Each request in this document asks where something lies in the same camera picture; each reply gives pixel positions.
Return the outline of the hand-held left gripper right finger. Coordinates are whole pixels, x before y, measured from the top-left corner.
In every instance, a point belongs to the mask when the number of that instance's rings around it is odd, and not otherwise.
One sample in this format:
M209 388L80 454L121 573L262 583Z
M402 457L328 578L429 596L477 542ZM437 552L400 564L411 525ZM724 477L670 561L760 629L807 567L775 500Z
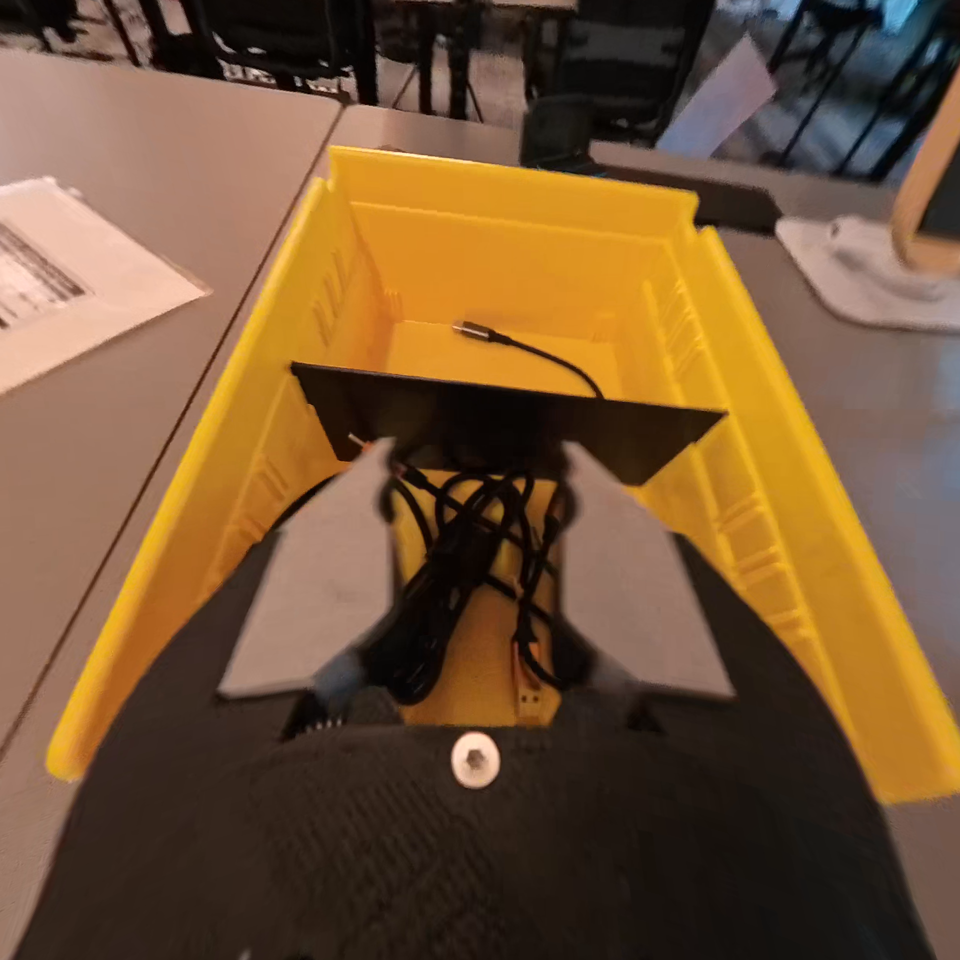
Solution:
M558 625L604 693L735 699L672 532L581 444L565 441L573 516L560 537Z

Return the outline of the black office chair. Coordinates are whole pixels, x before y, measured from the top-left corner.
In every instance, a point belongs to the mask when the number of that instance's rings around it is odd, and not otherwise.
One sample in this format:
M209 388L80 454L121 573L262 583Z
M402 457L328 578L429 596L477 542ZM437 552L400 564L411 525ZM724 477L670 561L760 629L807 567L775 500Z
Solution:
M310 81L342 89L353 79L357 101L378 105L377 35L371 1L184 1L188 30L172 32L161 3L139 2L150 31L151 65L169 73L242 81L253 71L280 90L305 92Z
M534 11L524 25L526 101L588 98L594 138L653 147L715 8L715 1L582 1L572 12Z

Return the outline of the yellow plastic bin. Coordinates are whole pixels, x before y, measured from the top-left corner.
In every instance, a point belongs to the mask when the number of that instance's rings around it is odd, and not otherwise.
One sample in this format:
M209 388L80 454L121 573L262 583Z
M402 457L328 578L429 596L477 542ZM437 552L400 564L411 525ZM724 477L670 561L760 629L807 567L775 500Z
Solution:
M334 147L54 731L81 778L174 633L341 466L294 361L561 390L447 322L572 349L616 401L726 410L633 495L687 536L822 692L874 794L958 793L958 728L737 268L684 191Z

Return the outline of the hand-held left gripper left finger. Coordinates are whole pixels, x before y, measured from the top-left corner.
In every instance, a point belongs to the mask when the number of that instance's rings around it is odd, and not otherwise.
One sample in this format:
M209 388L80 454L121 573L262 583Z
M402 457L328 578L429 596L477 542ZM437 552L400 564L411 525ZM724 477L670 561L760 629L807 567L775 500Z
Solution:
M345 706L365 685L361 644L394 597L392 535L379 508L393 446L370 443L280 525L220 696L308 691L322 706Z

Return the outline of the white paper sheet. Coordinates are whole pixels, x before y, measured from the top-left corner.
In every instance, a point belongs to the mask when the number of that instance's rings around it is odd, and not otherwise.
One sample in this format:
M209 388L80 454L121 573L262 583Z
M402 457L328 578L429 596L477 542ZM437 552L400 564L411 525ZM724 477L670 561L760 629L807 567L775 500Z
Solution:
M746 32L655 142L655 150L705 160L774 99L777 83Z

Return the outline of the printed paper sheet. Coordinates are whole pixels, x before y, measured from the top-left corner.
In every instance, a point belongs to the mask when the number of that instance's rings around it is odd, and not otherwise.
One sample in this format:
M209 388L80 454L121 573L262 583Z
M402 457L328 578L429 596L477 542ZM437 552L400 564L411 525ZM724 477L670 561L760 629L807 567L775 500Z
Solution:
M2 185L2 395L210 294L54 177Z

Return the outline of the black bin divider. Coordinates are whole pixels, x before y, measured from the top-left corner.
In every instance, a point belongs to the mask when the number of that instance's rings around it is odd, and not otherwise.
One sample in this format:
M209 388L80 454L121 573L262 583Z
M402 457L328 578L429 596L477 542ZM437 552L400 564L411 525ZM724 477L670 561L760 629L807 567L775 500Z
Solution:
M422 471L555 478L576 444L621 484L642 486L727 414L300 362L291 373L339 461L386 439Z

